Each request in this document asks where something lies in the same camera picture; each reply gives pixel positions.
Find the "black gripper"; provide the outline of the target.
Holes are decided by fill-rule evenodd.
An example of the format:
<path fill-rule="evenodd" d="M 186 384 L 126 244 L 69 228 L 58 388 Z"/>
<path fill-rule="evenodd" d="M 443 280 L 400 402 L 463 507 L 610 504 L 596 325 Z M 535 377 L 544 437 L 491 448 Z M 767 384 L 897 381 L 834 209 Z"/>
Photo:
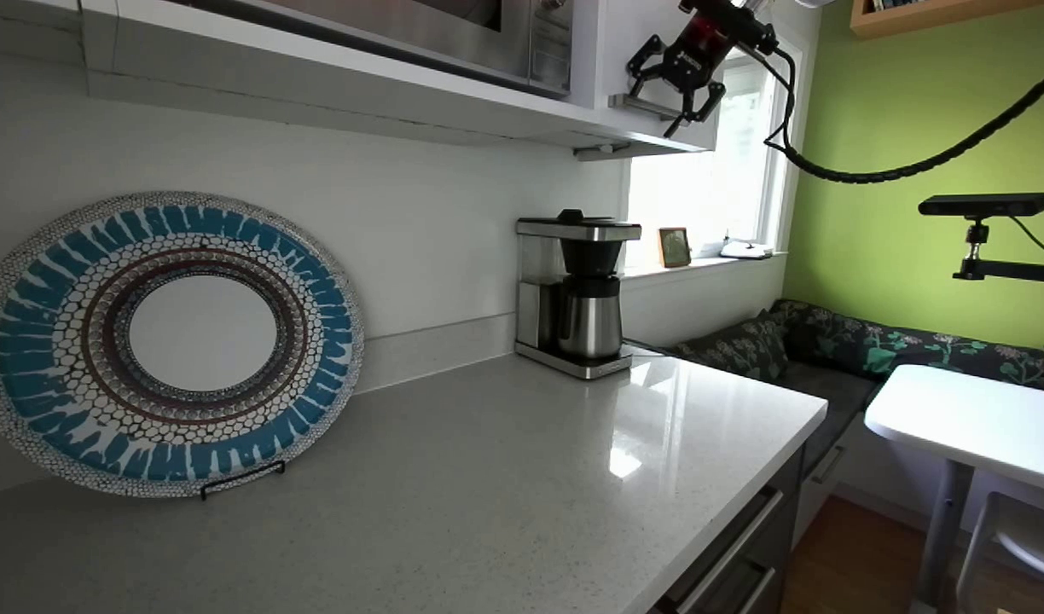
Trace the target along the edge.
<path fill-rule="evenodd" d="M 678 11 L 685 14 L 678 38 L 664 49 L 660 38 L 652 34 L 624 63 L 631 74 L 627 94 L 637 94 L 649 61 L 660 51 L 660 74 L 683 94 L 668 136 L 683 121 L 701 121 L 712 116 L 726 86 L 709 77 L 733 49 L 763 53 L 776 49 L 774 28 L 759 22 L 749 5 L 736 5 L 733 0 L 678 0 Z"/>

